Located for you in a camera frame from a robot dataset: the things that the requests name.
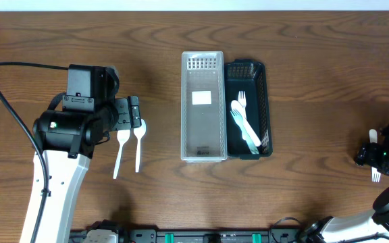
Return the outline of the pale green plastic fork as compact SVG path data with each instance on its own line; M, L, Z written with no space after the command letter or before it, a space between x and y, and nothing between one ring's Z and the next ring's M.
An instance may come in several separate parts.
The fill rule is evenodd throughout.
M236 125L240 128L242 139L247 143L247 146L250 150L250 152L254 155L259 154L258 148L255 146L253 140L249 136L249 133L247 132L245 126L244 126L244 118L243 116L236 110L232 109L230 111Z

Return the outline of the white plastic fork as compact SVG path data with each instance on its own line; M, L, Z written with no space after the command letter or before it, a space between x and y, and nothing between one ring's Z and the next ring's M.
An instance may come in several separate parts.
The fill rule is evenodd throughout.
M381 178L381 173L376 168L378 164L378 132L375 129L370 129L369 131L369 141L371 145L371 179L372 182L379 183Z
M247 117L247 113L246 113L246 106L247 106L247 100L246 100L246 94L245 94L245 91L241 90L238 92L238 102L240 103L241 105L241 114L244 118Z

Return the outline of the white plastic spoon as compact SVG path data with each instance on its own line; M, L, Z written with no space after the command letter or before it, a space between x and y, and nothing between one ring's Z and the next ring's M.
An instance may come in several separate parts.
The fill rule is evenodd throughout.
M136 136L136 158L135 158L135 172L140 171L140 158L141 158L141 142L143 136L146 134L147 125L144 119L141 119L141 125L138 128L133 129L134 135Z
M120 163L122 161L123 148L126 142L130 139L130 130L119 130L117 132L117 141L119 144L118 154L115 160L115 166L113 171L113 179L115 180L118 176Z
M240 114L240 116L242 118L241 124L244 126L244 130L247 132L247 136L251 139L253 144L255 146L260 146L261 141L247 120L245 108L243 108L242 105L237 100L233 100L231 102L231 108L233 111L237 111Z

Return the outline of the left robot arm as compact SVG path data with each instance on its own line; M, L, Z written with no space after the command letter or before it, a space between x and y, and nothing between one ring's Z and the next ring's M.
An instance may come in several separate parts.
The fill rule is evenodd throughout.
M116 132L120 146L144 123L138 97L116 98L113 67L72 64L68 87L34 122L34 181L21 242L67 242L94 148Z

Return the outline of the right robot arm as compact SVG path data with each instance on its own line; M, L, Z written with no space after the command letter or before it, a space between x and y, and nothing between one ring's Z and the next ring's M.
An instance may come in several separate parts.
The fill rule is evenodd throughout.
M389 177L389 125L369 131L369 142L362 145L355 163ZM374 201L372 209L350 217L326 217L301 233L304 242L389 242L389 187Z

